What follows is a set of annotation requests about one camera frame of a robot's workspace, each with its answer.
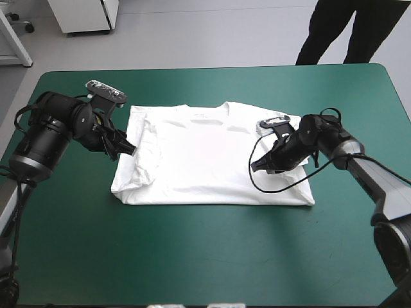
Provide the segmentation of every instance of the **black pants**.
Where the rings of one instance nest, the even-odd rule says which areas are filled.
[[[370,62],[409,5],[410,1],[398,0],[319,0],[311,16],[310,34],[296,65],[317,64],[355,11],[353,33],[344,63]]]

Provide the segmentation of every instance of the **white cabinet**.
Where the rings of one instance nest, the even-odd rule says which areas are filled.
[[[64,33],[116,27],[119,0],[48,0]]]

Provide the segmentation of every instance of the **chair wheel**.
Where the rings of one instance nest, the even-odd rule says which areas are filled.
[[[34,32],[34,26],[32,24],[27,24],[26,27],[24,27],[24,29],[26,29],[26,32],[28,33]]]
[[[20,15],[19,14],[11,14],[10,19],[13,20],[13,21],[18,21],[20,19]]]

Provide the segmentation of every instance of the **white object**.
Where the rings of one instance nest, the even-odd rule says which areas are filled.
[[[64,33],[116,27],[118,0],[48,0]]]
[[[2,10],[0,10],[0,43],[5,41],[10,48],[2,51],[0,54],[0,65],[15,65],[22,64],[29,67],[32,65],[33,60],[30,58],[27,50],[21,44],[20,39],[15,34],[12,26],[8,22],[6,16]]]
[[[111,187],[123,203],[314,204],[308,181],[279,194],[259,192],[250,182],[247,164],[259,137],[256,122],[283,113],[231,102],[217,108],[182,105],[170,112],[167,107],[157,108],[149,110],[143,129],[143,110],[131,111],[127,135],[138,146],[137,154],[121,155]],[[290,117],[298,129],[300,117]],[[271,147],[272,141],[263,139],[253,159]],[[279,175],[253,174],[267,190],[281,189],[305,176],[301,166]]]

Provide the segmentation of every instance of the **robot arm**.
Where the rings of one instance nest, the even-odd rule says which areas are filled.
[[[15,117],[14,124],[24,138],[9,159],[7,169],[12,177],[0,187],[0,307],[13,307],[19,296],[13,279],[15,253],[9,247],[13,230],[18,237],[19,217],[26,200],[37,183],[52,175],[71,139],[89,151],[104,152],[111,160],[116,160],[119,153],[133,155],[136,150],[126,140],[126,133],[111,121],[115,108],[126,103],[125,94],[96,80],[87,82],[86,87],[89,101],[45,92]],[[25,132],[17,120],[30,110],[29,129]]]
[[[376,204],[371,225],[374,241],[397,290],[380,307],[411,306],[411,187],[366,157],[364,146],[343,129],[341,116],[305,115],[297,131],[284,132],[284,122],[272,125],[279,136],[273,148],[251,164],[252,170],[281,173],[321,151],[335,167],[348,170]]]

